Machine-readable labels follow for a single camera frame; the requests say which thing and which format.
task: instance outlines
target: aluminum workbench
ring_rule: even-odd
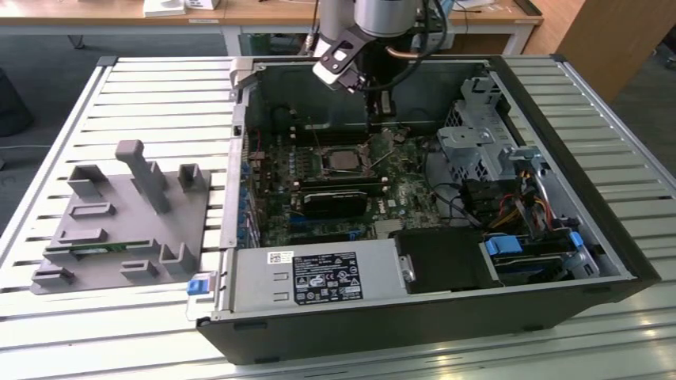
[[[235,367],[185,315],[185,284],[35,296],[75,164],[122,173],[119,139],[162,170],[213,172],[201,270],[215,269],[230,136],[229,58],[133,58],[97,66],[0,239],[0,378],[667,378],[676,375],[676,186],[566,63],[507,57],[542,113],[662,282],[554,329]],[[519,120],[513,116],[515,126]],[[529,135],[519,128],[529,141]]]

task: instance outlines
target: motherboard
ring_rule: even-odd
[[[427,137],[402,125],[341,132],[307,125],[251,144],[261,246],[387,238],[443,222],[421,169]]]

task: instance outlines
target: warning label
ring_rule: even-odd
[[[293,257],[293,294],[298,305],[362,299],[357,254]]]

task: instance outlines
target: barcode sticker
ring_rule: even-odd
[[[211,18],[191,18],[187,20],[190,24],[217,24],[218,20]]]
[[[275,251],[266,253],[267,264],[290,264],[293,258],[293,251]]]

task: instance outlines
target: blue latch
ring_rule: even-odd
[[[522,252],[521,243],[513,235],[494,236],[485,242],[485,250],[490,256]]]
[[[207,295],[209,294],[209,280],[191,279],[187,282],[187,295]]]
[[[571,244],[574,244],[574,248],[579,249],[583,246],[583,240],[581,239],[581,235],[578,232],[570,232],[570,240]]]

